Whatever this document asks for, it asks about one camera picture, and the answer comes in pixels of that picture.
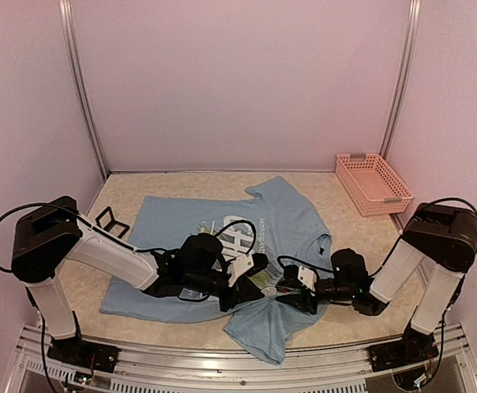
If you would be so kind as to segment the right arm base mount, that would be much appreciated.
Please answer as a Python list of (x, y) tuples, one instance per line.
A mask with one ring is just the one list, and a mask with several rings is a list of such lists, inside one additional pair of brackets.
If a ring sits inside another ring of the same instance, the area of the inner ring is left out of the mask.
[(368, 352), (374, 373), (416, 364), (439, 355), (438, 347), (435, 344), (428, 344), (421, 348), (417, 344), (405, 341), (391, 341), (370, 346)]

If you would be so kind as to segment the silver round brooch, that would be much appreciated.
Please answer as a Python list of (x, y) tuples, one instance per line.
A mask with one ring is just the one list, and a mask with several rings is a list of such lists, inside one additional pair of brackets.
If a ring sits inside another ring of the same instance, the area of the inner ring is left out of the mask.
[(267, 297), (277, 296), (277, 288), (276, 287), (265, 287), (261, 290), (262, 294)]

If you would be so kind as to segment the orange round brooch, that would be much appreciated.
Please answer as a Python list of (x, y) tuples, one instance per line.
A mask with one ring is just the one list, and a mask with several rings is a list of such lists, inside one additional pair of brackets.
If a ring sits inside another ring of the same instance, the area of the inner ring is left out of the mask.
[(293, 293), (293, 289), (288, 287), (278, 287), (277, 290), (278, 290), (278, 293), (283, 295)]

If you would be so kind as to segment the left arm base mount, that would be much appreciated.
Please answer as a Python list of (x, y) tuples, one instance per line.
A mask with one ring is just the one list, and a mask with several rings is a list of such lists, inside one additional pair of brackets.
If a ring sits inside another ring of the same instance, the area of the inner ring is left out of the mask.
[(81, 344), (52, 343), (48, 358), (92, 371), (114, 373), (120, 349), (115, 346), (84, 341)]

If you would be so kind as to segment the light blue printed t-shirt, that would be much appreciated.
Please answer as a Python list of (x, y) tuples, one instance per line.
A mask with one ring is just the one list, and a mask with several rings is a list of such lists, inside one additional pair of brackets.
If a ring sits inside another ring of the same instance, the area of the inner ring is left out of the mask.
[[(275, 287), (283, 272), (280, 255), (291, 255), (321, 267), (328, 277), (333, 239), (312, 203), (281, 177), (247, 187), (250, 199), (215, 201), (146, 196), (129, 243), (139, 249), (181, 246), (190, 234), (218, 234), (224, 256), (231, 259), (252, 248), (267, 255), (269, 265), (253, 277), (261, 289)], [(281, 364), (286, 342), (324, 314), (304, 314), (267, 297), (229, 311), (226, 334), (268, 364)]]

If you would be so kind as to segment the aluminium corner post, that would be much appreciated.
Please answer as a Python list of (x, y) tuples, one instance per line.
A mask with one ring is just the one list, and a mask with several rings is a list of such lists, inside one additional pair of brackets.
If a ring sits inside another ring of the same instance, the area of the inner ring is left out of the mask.
[(402, 104), (407, 91), (408, 80), (411, 73), (411, 63), (413, 61), (416, 49), (416, 39), (420, 23), (421, 8), (421, 0), (411, 0), (409, 2), (406, 30), (403, 39), (397, 78), (394, 85), (391, 106), (384, 128), (384, 136), (379, 148), (379, 155), (385, 160), (388, 159), (391, 152)]
[(89, 144), (93, 151), (93, 157), (98, 167), (98, 172), (105, 182), (109, 178), (111, 171), (108, 168), (102, 143), (93, 118), (93, 111), (86, 88), (84, 73), (80, 62), (80, 50), (75, 32), (74, 16), (70, 0), (59, 0), (58, 8), (61, 18), (61, 26), (66, 45), (66, 52), (70, 62), (70, 72), (82, 115)]

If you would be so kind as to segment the black brooch display case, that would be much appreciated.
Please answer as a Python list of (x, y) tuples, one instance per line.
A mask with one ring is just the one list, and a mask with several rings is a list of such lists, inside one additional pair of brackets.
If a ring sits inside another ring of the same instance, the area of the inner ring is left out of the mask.
[(102, 230), (122, 239), (130, 230), (130, 226), (115, 218), (110, 206), (106, 206), (99, 215), (95, 217), (95, 223)]

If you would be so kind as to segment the right aluminium corner post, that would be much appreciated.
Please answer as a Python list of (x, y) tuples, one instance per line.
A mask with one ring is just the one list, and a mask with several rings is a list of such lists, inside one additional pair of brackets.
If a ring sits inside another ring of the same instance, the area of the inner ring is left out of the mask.
[(379, 148), (379, 155), (385, 160), (388, 159), (391, 152), (402, 104), (407, 91), (408, 80), (411, 73), (411, 63), (413, 61), (416, 49), (416, 39), (420, 23), (421, 8), (421, 0), (411, 0), (409, 2), (406, 30), (403, 39), (397, 78), (394, 85), (391, 106), (384, 128), (384, 136)]

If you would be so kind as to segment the left aluminium corner post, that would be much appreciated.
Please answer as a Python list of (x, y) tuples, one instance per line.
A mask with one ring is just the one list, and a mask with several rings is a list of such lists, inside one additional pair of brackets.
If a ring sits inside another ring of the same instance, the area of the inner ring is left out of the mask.
[(61, 18), (61, 26), (66, 45), (66, 52), (70, 62), (70, 72), (82, 115), (89, 144), (93, 151), (93, 157), (98, 167), (98, 172), (105, 182), (109, 178), (111, 171), (108, 168), (102, 143), (93, 118), (93, 111), (86, 88), (84, 73), (80, 62), (80, 50), (75, 32), (74, 16), (70, 0), (59, 0), (58, 8)]

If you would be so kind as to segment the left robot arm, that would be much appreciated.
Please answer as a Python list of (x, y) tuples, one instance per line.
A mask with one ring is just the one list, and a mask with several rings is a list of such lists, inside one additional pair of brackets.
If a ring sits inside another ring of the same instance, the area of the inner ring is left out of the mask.
[(78, 319), (59, 280), (65, 260), (108, 273), (156, 298), (185, 291), (214, 296), (222, 312), (263, 297), (251, 278), (266, 268), (267, 256), (247, 249), (227, 258), (216, 235), (191, 235), (177, 249), (145, 250), (84, 217), (69, 196), (26, 209), (28, 214), (15, 226), (11, 271), (24, 283), (52, 339), (59, 341), (59, 351), (73, 364), (85, 363), (91, 347), (80, 337)]

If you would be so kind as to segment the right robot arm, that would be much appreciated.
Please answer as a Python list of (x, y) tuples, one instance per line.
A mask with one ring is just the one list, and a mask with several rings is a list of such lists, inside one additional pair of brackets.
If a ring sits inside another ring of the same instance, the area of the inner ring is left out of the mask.
[(306, 314), (329, 303), (377, 317), (430, 261), (428, 286), (395, 346), (396, 357), (411, 364), (433, 346), (434, 330), (458, 297), (476, 254), (477, 209), (461, 198), (441, 198), (418, 205), (375, 272), (369, 273), (364, 257), (350, 248), (331, 255), (329, 278), (320, 277), (320, 267), (292, 257), (283, 267), (276, 299)]

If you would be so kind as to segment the pink plastic basket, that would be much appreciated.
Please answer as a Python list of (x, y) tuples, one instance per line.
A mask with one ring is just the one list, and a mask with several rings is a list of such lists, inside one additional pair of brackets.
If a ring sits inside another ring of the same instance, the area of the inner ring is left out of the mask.
[(335, 174), (363, 217), (402, 213), (414, 198), (379, 154), (338, 154)]

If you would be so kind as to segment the aluminium front rail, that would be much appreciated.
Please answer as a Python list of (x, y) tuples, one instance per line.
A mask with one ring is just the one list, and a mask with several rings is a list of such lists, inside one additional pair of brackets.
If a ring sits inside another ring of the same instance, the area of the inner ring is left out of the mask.
[(82, 371), (41, 357), (41, 332), (24, 326), (8, 366), (3, 392), (49, 391), (68, 382), (79, 392), (394, 392), (405, 368), (375, 372), (373, 341), (288, 351), (274, 366), (240, 350), (195, 350), (112, 340), (120, 350), (112, 373), (95, 371), (88, 385)]

